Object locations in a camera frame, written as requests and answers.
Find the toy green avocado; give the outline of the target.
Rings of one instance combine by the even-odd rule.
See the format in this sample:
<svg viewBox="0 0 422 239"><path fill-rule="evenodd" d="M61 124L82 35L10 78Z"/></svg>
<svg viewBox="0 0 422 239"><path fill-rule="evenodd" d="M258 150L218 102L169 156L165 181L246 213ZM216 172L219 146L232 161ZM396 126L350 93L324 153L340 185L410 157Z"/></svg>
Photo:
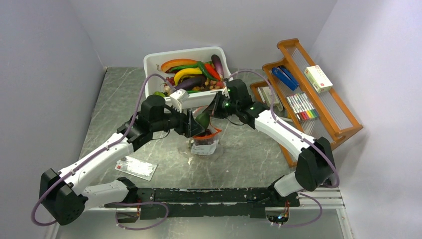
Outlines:
<svg viewBox="0 0 422 239"><path fill-rule="evenodd" d="M210 125L210 115L207 112L202 112L195 117L195 121L204 129L207 129Z"/></svg>

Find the toy dark grapes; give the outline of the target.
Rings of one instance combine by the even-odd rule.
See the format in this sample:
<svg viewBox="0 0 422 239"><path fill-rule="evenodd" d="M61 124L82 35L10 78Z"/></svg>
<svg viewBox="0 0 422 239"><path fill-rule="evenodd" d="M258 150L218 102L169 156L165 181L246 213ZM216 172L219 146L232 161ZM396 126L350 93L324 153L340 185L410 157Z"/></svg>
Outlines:
<svg viewBox="0 0 422 239"><path fill-rule="evenodd" d="M195 136L193 137L194 145L211 145L214 143L214 136L207 135L207 136Z"/></svg>

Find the clear zip top bag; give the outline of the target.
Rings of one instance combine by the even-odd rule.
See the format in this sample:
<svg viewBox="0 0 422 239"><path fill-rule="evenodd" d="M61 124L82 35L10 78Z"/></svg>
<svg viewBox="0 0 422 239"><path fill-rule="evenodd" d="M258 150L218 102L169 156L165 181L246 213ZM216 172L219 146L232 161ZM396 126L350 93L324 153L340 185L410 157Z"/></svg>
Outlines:
<svg viewBox="0 0 422 239"><path fill-rule="evenodd" d="M198 156L214 154L219 144L221 132L221 129L210 124L205 132L190 139L190 152Z"/></svg>

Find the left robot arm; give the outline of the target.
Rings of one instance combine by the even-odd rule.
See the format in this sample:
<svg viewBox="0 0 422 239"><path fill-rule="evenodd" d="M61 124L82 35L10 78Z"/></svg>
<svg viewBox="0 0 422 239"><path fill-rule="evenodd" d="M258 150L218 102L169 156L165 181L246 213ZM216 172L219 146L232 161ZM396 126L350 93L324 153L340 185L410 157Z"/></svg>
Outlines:
<svg viewBox="0 0 422 239"><path fill-rule="evenodd" d="M32 221L39 226L48 225L35 218L40 205L53 216L53 223L62 226L96 206L135 206L140 202L138 188L129 179L122 177L96 186L90 186L90 183L101 170L152 141L155 132L174 130L179 135L192 137L205 132L209 124L208 114L195 116L191 110L178 111L168 106L161 96L150 95L145 101L138 99L129 121L101 146L59 172L48 169L41 175L39 199L31 212Z"/></svg>

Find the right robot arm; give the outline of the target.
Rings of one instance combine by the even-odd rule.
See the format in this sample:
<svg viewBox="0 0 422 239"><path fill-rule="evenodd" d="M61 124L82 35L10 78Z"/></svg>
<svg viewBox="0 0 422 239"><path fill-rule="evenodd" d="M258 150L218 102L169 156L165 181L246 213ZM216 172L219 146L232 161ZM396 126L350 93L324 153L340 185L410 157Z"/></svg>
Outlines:
<svg viewBox="0 0 422 239"><path fill-rule="evenodd" d="M272 205L281 206L293 192L314 191L334 174L335 162L326 138L316 139L299 131L276 116L266 104L253 101L242 80L229 81L226 88L228 94L217 93L203 112L218 119L235 115L242 123L271 137L296 158L295 171L272 184L274 189L268 194Z"/></svg>

